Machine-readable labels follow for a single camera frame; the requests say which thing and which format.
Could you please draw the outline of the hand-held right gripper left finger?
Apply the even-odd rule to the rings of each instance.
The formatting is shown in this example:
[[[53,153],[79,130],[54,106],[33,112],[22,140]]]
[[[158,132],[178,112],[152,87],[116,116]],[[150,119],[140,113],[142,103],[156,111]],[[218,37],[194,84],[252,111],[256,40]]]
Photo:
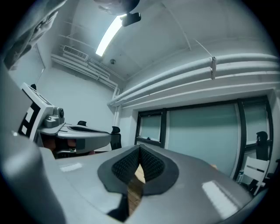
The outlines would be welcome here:
[[[131,196],[139,166],[139,146],[57,160],[63,178],[63,211],[68,224],[139,224]]]

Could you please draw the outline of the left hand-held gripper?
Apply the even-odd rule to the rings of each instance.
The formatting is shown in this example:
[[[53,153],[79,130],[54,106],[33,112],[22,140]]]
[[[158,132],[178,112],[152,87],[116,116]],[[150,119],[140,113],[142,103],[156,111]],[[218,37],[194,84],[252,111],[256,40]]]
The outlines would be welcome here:
[[[43,140],[56,137],[66,140],[75,140],[75,147],[70,147],[76,154],[84,154],[110,144],[111,134],[99,131],[102,128],[78,124],[65,124],[63,108],[56,107],[43,97],[34,87],[23,83],[22,92],[31,100],[18,133],[31,141],[43,146]],[[82,128],[62,128],[63,125]]]

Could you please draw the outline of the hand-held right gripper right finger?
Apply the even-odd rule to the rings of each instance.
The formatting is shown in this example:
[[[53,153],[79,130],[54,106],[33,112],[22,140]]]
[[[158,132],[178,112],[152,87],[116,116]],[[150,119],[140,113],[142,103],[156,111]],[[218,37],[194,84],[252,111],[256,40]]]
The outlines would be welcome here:
[[[259,196],[252,197],[205,161],[160,148],[153,151],[173,160],[179,175],[163,194],[142,197],[132,224],[241,224],[257,208]]]

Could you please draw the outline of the person's left hand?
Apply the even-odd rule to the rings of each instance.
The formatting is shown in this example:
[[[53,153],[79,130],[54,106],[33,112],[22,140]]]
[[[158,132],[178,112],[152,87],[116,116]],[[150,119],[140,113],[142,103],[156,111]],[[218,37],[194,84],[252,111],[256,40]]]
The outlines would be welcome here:
[[[51,151],[70,149],[76,147],[76,140],[74,139],[46,139],[43,140],[43,146]]]

